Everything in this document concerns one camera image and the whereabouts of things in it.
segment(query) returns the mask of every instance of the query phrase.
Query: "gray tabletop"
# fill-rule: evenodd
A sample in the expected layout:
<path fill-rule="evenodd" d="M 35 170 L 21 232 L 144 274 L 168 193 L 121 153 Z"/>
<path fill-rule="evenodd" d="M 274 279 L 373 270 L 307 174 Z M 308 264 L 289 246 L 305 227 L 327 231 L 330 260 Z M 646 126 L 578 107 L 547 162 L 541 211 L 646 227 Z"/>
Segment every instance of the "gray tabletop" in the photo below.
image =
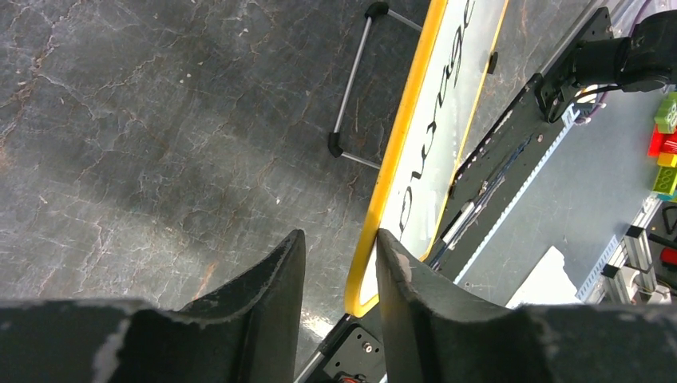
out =
<path fill-rule="evenodd" d="M 460 284 L 504 305 L 555 246 L 580 287 L 651 193 L 657 166 L 646 153 L 662 98 L 613 93 L 590 124 L 572 128 Z"/>

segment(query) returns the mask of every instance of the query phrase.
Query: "concrete floor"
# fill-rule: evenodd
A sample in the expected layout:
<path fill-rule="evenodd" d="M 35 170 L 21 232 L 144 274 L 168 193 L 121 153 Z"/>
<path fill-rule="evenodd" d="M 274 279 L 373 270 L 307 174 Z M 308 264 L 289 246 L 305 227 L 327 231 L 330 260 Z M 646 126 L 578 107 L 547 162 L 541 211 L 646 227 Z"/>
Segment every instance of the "concrete floor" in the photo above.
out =
<path fill-rule="evenodd" d="M 466 150 L 587 3 L 510 1 Z M 342 315 L 376 179 L 326 149 L 368 4 L 0 1 L 0 297 L 176 309 L 302 228 L 303 362 Z M 390 4 L 423 23 L 425 2 Z M 349 152 L 381 160 L 417 39 L 373 29 Z"/>

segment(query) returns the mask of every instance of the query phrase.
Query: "yellow whiteboard edge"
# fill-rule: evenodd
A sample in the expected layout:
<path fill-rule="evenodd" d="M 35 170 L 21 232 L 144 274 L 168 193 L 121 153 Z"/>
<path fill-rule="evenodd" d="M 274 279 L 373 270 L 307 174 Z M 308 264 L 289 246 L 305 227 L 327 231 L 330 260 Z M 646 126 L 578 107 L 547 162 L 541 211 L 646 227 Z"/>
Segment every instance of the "yellow whiteboard edge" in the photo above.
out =
<path fill-rule="evenodd" d="M 493 52 L 493 48 L 498 40 L 498 34 L 500 33 L 501 26 L 503 25 L 505 11 L 508 8 L 508 1 L 509 0 L 505 0 L 503 5 L 501 18 L 499 19 L 498 26 L 493 37 L 490 53 Z M 402 149 L 404 148 L 404 143 L 407 134 L 409 133 L 411 119 L 414 116 L 414 106 L 418 102 L 418 96 L 421 92 L 421 87 L 423 86 L 423 78 L 425 77 L 428 70 L 431 53 L 433 51 L 434 44 L 437 41 L 437 35 L 440 30 L 442 17 L 446 11 L 447 2 L 448 0 L 433 0 L 430 3 L 430 8 L 428 9 L 425 23 L 423 24 L 423 31 L 421 32 L 421 37 L 419 38 L 419 44 L 416 48 L 409 76 L 406 80 L 406 85 L 402 94 L 402 101 L 400 102 L 398 113 L 395 116 L 393 131 L 390 134 L 390 139 L 388 140 L 388 145 L 386 146 L 386 153 L 383 156 L 381 171 L 378 173 L 376 185 L 374 186 L 374 193 L 371 196 L 369 208 L 366 212 L 364 225 L 362 227 L 362 234 L 360 235 L 357 247 L 355 248 L 355 254 L 366 254 L 367 256 L 361 258 L 354 256 L 352 264 L 350 265 L 350 270 L 348 271 L 348 279 L 346 281 L 346 290 L 344 293 L 345 310 L 348 314 L 354 315 L 358 318 L 364 316 L 378 303 L 378 295 L 375 295 L 364 305 L 360 304 L 359 295 L 360 290 L 362 289 L 362 281 L 364 279 L 367 263 L 369 262 L 369 255 L 371 254 L 371 250 L 374 247 L 376 231 L 381 224 L 381 219 L 386 206 L 386 199 L 392 187 L 394 173 L 398 168 Z M 473 110 L 470 113 L 468 126 L 465 128 L 463 140 L 461 141 L 461 147 L 458 151 L 458 156 L 456 159 L 457 164 L 461 159 L 463 148 L 468 138 L 469 128 L 472 124 L 475 111 L 477 110 L 477 103 L 479 102 L 481 90 L 484 86 L 486 70 L 488 66 L 489 61 L 487 61 L 485 64 L 480 86 L 477 90 L 477 94 L 475 95 Z M 452 174 L 451 180 L 453 180 L 455 173 L 456 171 L 454 171 Z M 445 197 L 442 206 L 446 205 L 447 199 L 448 196 Z M 437 218 L 437 227 L 439 227 L 441 218 L 443 216 L 442 211 L 440 211 Z M 422 255 L 420 260 L 423 261 L 428 258 L 428 254 L 430 253 L 430 249 L 432 248 L 434 242 L 435 241 L 433 238 L 433 240 L 431 240 L 430 244 L 428 245 L 428 249 L 426 250 L 425 254 Z"/>

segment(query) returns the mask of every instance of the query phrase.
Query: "red lego brick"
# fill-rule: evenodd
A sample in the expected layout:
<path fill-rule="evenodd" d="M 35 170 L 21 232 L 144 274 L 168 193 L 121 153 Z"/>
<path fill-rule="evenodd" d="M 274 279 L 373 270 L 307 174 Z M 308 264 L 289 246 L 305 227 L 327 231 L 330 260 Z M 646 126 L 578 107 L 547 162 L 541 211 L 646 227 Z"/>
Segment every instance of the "red lego brick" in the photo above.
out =
<path fill-rule="evenodd" d="M 649 144 L 649 152 L 647 153 L 650 157 L 657 157 L 661 152 L 677 154 L 677 137 L 675 138 L 675 152 L 672 150 L 672 143 L 668 145 L 668 150 L 665 150 L 666 139 L 672 135 L 662 134 L 658 132 L 658 128 L 654 126 L 654 132 L 651 134 L 651 143 Z"/>
<path fill-rule="evenodd" d="M 663 251 L 660 252 L 660 260 L 670 265 L 677 266 L 677 250 L 672 250 L 668 247 L 664 248 Z"/>

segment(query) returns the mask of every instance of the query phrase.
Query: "green toy block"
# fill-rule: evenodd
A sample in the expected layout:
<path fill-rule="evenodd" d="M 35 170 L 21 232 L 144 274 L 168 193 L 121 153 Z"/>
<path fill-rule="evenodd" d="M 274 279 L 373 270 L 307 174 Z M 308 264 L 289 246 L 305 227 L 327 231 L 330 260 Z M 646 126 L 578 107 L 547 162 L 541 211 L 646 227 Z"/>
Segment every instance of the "green toy block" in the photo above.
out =
<path fill-rule="evenodd" d="M 654 117 L 658 131 L 662 134 L 672 134 L 675 132 L 677 125 L 677 100 L 670 97 L 660 103 L 658 112 Z"/>
<path fill-rule="evenodd" d="M 677 188 L 677 168 L 660 167 L 653 191 L 660 194 L 672 195 Z"/>

